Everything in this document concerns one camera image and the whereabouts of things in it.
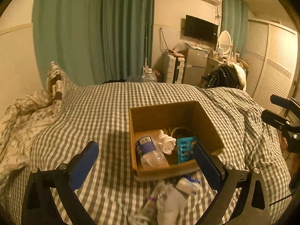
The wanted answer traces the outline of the white bunny figurine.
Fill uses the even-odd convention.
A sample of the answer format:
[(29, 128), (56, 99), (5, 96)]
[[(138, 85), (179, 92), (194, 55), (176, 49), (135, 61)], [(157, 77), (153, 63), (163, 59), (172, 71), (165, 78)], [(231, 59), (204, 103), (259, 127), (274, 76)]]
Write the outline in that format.
[(171, 155), (176, 146), (176, 139), (165, 134), (163, 130), (159, 130), (157, 144), (164, 154)]

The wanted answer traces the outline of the clear plastic water bottle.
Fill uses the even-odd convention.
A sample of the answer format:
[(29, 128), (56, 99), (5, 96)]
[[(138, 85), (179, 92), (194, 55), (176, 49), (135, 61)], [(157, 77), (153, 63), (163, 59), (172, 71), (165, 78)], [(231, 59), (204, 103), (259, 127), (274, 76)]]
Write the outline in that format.
[(156, 147), (151, 136), (144, 136), (135, 143), (135, 150), (145, 170), (168, 168), (168, 161), (163, 152)]

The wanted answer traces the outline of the white louvered wardrobe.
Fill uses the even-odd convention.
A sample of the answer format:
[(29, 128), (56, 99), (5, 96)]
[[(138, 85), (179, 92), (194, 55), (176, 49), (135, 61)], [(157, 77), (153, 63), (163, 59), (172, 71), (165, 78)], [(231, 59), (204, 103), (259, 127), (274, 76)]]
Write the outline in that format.
[(248, 64), (247, 90), (264, 109), (279, 114), (271, 95), (287, 98), (296, 72), (297, 32), (267, 20), (250, 19), (244, 61)]

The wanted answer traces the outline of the black clothes pile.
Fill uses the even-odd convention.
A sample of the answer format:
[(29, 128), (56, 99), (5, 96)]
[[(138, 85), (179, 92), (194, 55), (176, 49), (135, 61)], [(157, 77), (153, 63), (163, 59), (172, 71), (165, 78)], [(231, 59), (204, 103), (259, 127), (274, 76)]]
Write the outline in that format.
[(204, 88), (240, 88), (241, 86), (235, 68), (228, 65), (220, 66), (216, 70), (211, 70), (202, 78), (205, 81)]

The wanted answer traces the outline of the blue white tissue pack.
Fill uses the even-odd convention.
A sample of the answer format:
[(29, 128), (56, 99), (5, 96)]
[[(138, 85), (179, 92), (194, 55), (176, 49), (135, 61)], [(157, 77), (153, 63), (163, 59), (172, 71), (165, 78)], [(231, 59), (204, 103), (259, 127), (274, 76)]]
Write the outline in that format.
[(193, 179), (190, 176), (184, 175), (176, 184), (176, 189), (179, 191), (191, 195), (200, 192), (201, 183), (198, 180)]

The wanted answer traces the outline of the oval vanity mirror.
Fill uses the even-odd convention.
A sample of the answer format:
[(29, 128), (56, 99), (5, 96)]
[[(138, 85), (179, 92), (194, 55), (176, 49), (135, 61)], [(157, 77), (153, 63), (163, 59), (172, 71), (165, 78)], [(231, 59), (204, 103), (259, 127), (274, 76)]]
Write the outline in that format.
[(228, 31), (222, 31), (217, 41), (217, 55), (230, 56), (233, 48), (233, 39)]

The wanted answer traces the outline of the floral patterned blanket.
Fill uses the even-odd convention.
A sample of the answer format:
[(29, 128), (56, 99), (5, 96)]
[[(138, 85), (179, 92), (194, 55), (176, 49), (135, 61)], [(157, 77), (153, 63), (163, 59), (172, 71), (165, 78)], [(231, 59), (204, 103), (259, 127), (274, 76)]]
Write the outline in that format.
[(58, 118), (63, 94), (40, 90), (13, 101), (1, 119), (1, 180), (29, 163), (41, 130)]

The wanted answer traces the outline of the teal blister pill pack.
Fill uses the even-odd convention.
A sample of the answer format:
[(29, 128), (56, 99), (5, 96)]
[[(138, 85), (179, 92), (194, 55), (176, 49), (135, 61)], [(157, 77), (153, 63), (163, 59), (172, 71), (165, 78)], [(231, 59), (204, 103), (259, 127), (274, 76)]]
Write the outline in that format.
[(197, 137), (185, 137), (177, 139), (177, 162), (178, 164), (193, 160), (193, 146), (199, 142)]

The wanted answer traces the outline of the green window curtain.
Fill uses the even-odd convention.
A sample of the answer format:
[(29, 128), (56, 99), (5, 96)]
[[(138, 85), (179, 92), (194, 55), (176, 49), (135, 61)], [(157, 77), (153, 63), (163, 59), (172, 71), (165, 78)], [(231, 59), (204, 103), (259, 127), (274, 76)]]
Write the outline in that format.
[(222, 0), (221, 31), (233, 40), (233, 53), (244, 57), (248, 35), (248, 4), (243, 0)]

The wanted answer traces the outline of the white toothpaste tube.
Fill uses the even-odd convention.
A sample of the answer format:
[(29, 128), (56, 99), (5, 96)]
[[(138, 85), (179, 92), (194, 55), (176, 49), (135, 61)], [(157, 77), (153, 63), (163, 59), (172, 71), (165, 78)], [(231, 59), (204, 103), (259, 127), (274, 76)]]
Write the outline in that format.
[(146, 201), (144, 207), (140, 211), (142, 217), (147, 217), (148, 219), (153, 219), (157, 212), (157, 200), (158, 195), (165, 185), (165, 180), (160, 180), (154, 187), (150, 197)]

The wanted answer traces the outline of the white suitcase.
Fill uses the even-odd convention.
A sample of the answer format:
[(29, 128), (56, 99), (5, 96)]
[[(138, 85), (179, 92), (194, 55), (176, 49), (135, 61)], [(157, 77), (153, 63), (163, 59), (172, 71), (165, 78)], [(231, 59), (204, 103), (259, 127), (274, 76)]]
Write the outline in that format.
[(175, 57), (172, 54), (165, 53), (163, 56), (162, 67), (164, 82), (171, 84), (181, 84), (183, 81), (184, 67), (184, 57)]

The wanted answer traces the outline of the cardboard box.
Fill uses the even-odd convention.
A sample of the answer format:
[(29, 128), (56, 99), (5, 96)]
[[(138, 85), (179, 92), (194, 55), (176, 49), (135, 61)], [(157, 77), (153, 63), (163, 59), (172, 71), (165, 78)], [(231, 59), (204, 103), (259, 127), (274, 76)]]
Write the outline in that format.
[(197, 137), (200, 144), (213, 155), (219, 155), (224, 144), (212, 122), (212, 114), (197, 101), (178, 102), (132, 108), (129, 111), (131, 165), (137, 181), (157, 181), (193, 173), (199, 170), (195, 160), (178, 164), (177, 146), (166, 155), (168, 168), (145, 170), (135, 150), (135, 143), (144, 136), (151, 136), (157, 143), (158, 131), (175, 139)]

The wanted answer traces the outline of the checked pillow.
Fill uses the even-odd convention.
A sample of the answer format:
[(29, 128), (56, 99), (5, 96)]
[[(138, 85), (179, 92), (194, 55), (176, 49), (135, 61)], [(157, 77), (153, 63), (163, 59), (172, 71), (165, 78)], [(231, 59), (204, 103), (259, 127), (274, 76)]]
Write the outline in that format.
[(46, 90), (54, 100), (62, 101), (66, 95), (76, 88), (67, 73), (54, 61), (50, 63), (47, 73)]

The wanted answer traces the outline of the large water jug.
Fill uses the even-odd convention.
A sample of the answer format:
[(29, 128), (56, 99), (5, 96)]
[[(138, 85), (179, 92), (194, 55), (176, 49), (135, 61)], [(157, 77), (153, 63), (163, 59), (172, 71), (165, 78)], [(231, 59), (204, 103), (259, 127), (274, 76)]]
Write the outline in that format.
[(158, 82), (158, 79), (151, 68), (144, 67), (143, 73), (141, 75), (141, 81), (142, 82)]

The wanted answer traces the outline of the wall mounted black television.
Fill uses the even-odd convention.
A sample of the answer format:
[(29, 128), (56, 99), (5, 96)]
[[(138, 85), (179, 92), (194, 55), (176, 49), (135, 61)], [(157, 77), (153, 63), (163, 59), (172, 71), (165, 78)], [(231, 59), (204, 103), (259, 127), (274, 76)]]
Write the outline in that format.
[(218, 26), (206, 20), (186, 15), (184, 24), (184, 36), (216, 43)]

